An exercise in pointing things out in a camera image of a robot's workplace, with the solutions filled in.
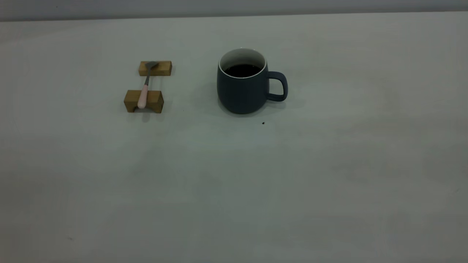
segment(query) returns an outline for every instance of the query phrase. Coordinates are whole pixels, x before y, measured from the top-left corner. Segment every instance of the metal spoon head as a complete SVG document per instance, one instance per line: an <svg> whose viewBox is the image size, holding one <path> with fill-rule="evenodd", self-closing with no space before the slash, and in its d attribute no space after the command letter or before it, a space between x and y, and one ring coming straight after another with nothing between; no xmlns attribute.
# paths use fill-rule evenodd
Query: metal spoon head
<svg viewBox="0 0 468 263"><path fill-rule="evenodd" d="M150 61L150 62L146 63L145 66L146 66L146 68L148 70L150 70L152 67L156 66L157 64L158 64L158 62L156 62L156 61Z"/></svg>

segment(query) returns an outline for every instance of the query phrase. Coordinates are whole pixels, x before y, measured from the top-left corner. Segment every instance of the mug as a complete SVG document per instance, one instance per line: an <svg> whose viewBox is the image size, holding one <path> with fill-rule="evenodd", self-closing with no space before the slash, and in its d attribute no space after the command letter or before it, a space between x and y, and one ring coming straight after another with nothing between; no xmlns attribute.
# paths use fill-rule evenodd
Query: mug
<svg viewBox="0 0 468 263"><path fill-rule="evenodd" d="M233 66L251 66L253 75L232 76ZM270 93L270 79L283 84L283 94ZM260 109L266 100L282 102L288 96L286 77L279 72L268 71L265 57L258 51L239 48L224 54L218 63L218 98L229 111L247 114Z"/></svg>

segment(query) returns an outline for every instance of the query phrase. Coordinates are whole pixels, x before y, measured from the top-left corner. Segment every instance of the black coffee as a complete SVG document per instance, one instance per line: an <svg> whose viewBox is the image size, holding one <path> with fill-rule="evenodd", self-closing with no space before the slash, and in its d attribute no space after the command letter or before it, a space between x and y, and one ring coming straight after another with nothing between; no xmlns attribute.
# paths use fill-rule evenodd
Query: black coffee
<svg viewBox="0 0 468 263"><path fill-rule="evenodd" d="M261 70L261 68L254 65L242 64L232 66L226 69L224 72L226 72L226 74L228 74L229 76L233 76L236 78L245 78L253 76L259 73Z"/></svg>

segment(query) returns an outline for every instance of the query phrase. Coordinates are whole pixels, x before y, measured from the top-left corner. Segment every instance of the table surface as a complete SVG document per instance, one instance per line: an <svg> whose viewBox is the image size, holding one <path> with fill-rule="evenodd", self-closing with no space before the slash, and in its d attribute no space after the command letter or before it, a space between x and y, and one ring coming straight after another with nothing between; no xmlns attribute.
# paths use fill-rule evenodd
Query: table surface
<svg viewBox="0 0 468 263"><path fill-rule="evenodd" d="M466 262L467 25L467 12L0 23L0 260ZM238 47L286 75L286 101L220 105L217 62ZM161 114L126 112L142 60L173 62L150 80Z"/></svg>

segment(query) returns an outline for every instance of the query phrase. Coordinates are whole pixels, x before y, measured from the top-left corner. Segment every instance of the gray wall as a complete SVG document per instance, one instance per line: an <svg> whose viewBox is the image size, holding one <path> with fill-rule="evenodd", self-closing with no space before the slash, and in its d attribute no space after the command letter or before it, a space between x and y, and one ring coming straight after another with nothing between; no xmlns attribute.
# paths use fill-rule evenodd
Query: gray wall
<svg viewBox="0 0 468 263"><path fill-rule="evenodd" d="M0 0L0 21L468 10L467 0Z"/></svg>

